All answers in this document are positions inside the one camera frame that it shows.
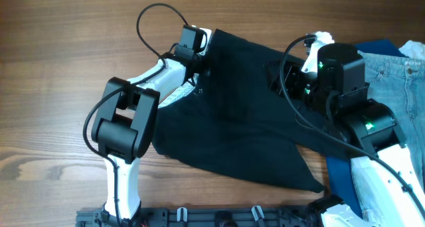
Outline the black shorts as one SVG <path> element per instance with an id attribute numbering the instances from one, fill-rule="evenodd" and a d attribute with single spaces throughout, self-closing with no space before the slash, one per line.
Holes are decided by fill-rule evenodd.
<path id="1" fill-rule="evenodd" d="M 195 89 L 157 113 L 153 146 L 160 155 L 237 179 L 321 192 L 298 146 L 347 160 L 316 128 L 323 117 L 289 103 L 268 85 L 281 52 L 222 30 L 212 36 Z M 308 129 L 312 123 L 314 129 Z"/>

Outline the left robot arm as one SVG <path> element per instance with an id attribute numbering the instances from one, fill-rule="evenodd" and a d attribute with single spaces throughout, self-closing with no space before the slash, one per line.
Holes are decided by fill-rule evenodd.
<path id="1" fill-rule="evenodd" d="M 107 168 L 107 201 L 91 222 L 78 212 L 77 226 L 147 226 L 138 191 L 139 165 L 153 137 L 159 103 L 193 77 L 212 35 L 210 29 L 184 25 L 175 49 L 162 54 L 153 68 L 129 80 L 113 77 L 107 82 L 91 131 Z"/>

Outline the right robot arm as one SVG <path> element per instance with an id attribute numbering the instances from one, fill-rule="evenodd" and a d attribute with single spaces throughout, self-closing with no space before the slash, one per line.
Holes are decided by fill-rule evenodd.
<path id="1" fill-rule="evenodd" d="M 339 196 L 309 205 L 319 226 L 423 226 L 424 193 L 394 112 L 368 96 L 365 59 L 350 44 L 312 46 L 306 62 L 266 64 L 270 85 L 325 120 L 322 134 L 351 155 L 353 188 L 362 215 Z"/>

